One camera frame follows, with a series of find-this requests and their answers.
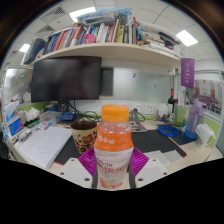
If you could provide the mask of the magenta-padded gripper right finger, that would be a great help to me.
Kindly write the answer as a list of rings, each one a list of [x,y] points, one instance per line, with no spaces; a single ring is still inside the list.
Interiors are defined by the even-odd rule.
[[[140,150],[134,149],[129,166],[129,185],[140,188],[169,174],[157,158],[148,158]]]

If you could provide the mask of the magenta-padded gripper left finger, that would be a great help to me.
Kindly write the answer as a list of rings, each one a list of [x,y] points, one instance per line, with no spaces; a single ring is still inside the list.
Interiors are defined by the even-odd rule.
[[[94,149],[79,158],[70,158],[60,170],[59,176],[84,188],[96,188],[98,174]]]

